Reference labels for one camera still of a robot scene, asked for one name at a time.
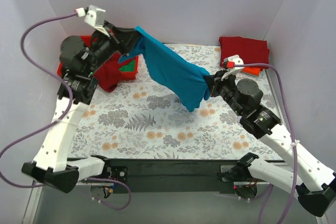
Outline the teal blue t-shirt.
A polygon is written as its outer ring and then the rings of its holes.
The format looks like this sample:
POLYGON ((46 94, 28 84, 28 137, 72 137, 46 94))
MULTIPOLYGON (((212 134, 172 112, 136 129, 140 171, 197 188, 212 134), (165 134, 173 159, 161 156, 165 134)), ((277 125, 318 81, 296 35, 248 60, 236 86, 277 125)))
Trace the teal blue t-shirt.
POLYGON ((138 26, 135 30, 140 33, 140 39, 127 55, 120 57, 119 63, 142 55, 150 77, 173 91, 189 112, 193 112, 203 100, 210 98, 204 80, 209 75, 206 69, 186 61, 141 27, 138 26))

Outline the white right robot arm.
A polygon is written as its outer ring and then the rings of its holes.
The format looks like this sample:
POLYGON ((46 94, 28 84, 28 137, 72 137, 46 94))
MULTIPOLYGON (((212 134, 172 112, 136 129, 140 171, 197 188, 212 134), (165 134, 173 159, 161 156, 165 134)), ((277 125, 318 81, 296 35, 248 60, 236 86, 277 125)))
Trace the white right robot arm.
POLYGON ((281 119, 261 104, 263 92, 254 80, 236 81, 235 75, 226 71, 218 71, 204 79, 211 96, 222 97, 240 117, 239 122, 248 133, 297 170, 290 172, 248 153, 230 173, 244 179, 264 180, 288 193, 294 188, 294 197, 300 205, 310 214, 322 217, 335 202, 335 171, 322 164, 298 140, 291 140, 281 119))

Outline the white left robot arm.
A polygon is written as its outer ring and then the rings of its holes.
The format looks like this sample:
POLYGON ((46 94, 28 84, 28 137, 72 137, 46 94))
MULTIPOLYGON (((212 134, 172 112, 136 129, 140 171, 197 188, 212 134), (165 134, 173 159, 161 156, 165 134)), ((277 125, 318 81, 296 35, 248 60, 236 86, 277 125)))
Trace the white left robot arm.
POLYGON ((64 193, 76 183, 105 170, 104 157, 68 161, 70 144, 77 126, 91 103, 98 81, 93 76, 115 53, 128 55, 141 35, 133 28, 105 23, 96 28, 86 45, 79 36, 69 36, 60 45, 61 79, 68 87, 57 92, 54 125, 31 162, 24 163, 22 173, 64 193))

